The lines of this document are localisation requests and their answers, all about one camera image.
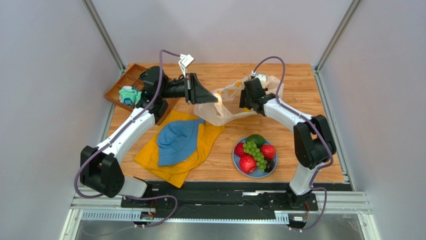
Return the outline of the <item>banana print plastic bag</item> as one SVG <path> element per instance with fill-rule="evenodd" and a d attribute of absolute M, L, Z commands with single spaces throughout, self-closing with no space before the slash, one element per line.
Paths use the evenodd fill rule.
<path fill-rule="evenodd" d="M 197 104 L 194 114 L 214 126 L 224 126 L 233 120 L 255 115 L 253 110 L 245 112 L 243 108 L 239 108 L 241 90 L 249 78 L 247 75 L 223 88 L 212 90 L 211 93 L 218 98 L 218 102 Z"/>

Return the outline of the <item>green grape bunch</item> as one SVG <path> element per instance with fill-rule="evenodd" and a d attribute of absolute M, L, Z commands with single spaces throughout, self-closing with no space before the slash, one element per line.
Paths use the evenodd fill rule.
<path fill-rule="evenodd" d="M 265 172 L 266 167 L 266 159 L 264 158 L 264 155 L 261 153 L 260 149 L 257 148 L 256 144 L 254 142 L 244 142 L 244 152 L 247 153 L 247 155 L 252 156 L 257 161 L 257 169 L 261 173 Z"/>

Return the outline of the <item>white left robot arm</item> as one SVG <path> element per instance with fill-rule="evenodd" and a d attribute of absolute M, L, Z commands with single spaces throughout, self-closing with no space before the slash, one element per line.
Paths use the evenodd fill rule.
<path fill-rule="evenodd" d="M 195 73 L 183 71 L 181 78 L 170 80 L 162 66 L 142 70 L 141 99 L 135 104 L 127 120 L 96 147 L 86 146 L 80 153 L 80 168 L 74 178 L 76 193 L 81 183 L 97 191 L 97 197 L 113 198 L 117 195 L 141 199 L 148 188 L 144 180 L 125 176 L 121 161 L 136 141 L 166 116 L 168 99 L 185 98 L 188 104 L 217 103 L 215 97 L 199 82 Z"/>

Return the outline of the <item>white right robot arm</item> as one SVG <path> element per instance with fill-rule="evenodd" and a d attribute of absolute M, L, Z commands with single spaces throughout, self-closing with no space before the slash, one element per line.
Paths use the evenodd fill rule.
<path fill-rule="evenodd" d="M 336 144 L 328 120 L 323 115 L 303 113 L 281 100 L 274 93 L 266 93 L 257 77 L 243 83 L 240 108 L 273 119 L 293 133 L 294 152 L 298 160 L 296 172 L 285 190 L 284 202 L 291 209 L 304 206 L 313 191 L 313 182 L 320 170 L 334 163 Z"/>

